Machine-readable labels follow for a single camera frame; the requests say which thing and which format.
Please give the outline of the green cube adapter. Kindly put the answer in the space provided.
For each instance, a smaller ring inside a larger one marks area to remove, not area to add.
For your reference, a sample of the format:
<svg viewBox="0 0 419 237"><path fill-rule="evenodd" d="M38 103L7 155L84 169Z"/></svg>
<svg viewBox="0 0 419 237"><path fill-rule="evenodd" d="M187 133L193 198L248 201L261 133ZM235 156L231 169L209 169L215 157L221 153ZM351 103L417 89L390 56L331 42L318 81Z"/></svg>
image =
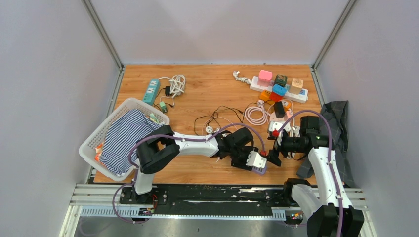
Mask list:
<svg viewBox="0 0 419 237"><path fill-rule="evenodd" d="M159 103L159 105L160 105L161 111L162 111L163 113L167 113L167 112L168 112L167 105L166 105L166 103L165 103L164 101L161 101L161 102Z"/></svg>

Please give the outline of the purple power strip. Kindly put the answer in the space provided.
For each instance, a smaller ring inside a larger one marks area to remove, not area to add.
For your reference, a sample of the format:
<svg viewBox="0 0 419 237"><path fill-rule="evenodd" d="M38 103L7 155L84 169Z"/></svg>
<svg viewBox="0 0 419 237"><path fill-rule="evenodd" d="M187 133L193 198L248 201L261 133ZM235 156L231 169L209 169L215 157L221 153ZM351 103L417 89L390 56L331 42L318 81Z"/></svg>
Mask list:
<svg viewBox="0 0 419 237"><path fill-rule="evenodd" d="M259 168L259 167L252 167L252 172L256 173L258 175L264 175L266 173L267 170L267 166L265 166L264 168Z"/></svg>

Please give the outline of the black power adapter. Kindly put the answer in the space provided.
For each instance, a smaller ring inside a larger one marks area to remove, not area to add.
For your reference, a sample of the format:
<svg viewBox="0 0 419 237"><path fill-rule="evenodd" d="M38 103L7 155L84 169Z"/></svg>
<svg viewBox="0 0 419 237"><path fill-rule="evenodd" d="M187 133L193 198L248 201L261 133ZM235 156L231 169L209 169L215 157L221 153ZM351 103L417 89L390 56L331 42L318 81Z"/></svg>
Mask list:
<svg viewBox="0 0 419 237"><path fill-rule="evenodd" d="M164 88L158 90L158 92L154 95L154 98L159 97L162 91L164 92L164 95L162 95L162 97L164 97L164 98L173 98L173 93L171 91L171 87L170 86L165 86Z"/></svg>

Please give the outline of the teal power strip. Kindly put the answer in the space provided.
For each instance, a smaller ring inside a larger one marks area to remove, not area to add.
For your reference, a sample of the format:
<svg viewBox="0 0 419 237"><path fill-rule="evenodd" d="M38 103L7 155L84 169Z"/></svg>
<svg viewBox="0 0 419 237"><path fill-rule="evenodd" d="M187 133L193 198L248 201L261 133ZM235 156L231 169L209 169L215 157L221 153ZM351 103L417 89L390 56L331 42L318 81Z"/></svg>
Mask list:
<svg viewBox="0 0 419 237"><path fill-rule="evenodd" d="M148 105L153 106L156 96L158 95L160 91L160 80L159 79L152 79L150 83L148 84L147 90L143 96L143 102L145 102Z"/></svg>

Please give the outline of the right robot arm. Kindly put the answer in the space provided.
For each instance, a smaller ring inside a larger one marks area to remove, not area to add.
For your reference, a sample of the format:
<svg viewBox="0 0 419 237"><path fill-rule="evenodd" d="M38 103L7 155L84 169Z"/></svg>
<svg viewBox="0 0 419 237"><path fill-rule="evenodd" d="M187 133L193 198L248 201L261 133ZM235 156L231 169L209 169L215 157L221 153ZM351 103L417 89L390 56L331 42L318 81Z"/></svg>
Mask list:
<svg viewBox="0 0 419 237"><path fill-rule="evenodd" d="M269 139L274 146L269 151L269 161L275 163L279 154L303 153L315 173L319 194L303 180L289 178L284 183L283 202L298 206L307 218L309 237L357 237L365 218L362 210L354 208L347 196L339 175L332 130L319 113L301 117L299 137L290 137L284 123L271 122Z"/></svg>

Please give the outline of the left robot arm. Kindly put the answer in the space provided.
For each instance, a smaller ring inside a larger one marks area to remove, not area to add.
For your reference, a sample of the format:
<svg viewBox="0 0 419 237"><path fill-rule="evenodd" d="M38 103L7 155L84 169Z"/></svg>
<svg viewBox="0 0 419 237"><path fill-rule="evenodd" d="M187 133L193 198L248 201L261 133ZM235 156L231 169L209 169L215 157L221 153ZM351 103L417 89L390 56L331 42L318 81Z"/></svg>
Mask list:
<svg viewBox="0 0 419 237"><path fill-rule="evenodd" d="M267 159L265 151L254 146L250 128L242 127L235 132L226 128L206 135L186 135L174 132L164 125L138 140L128 153L128 161L137 168L132 182L130 200L147 203L152 195L154 175L164 169L177 156L204 156L231 158L231 165L244 170L264 171Z"/></svg>

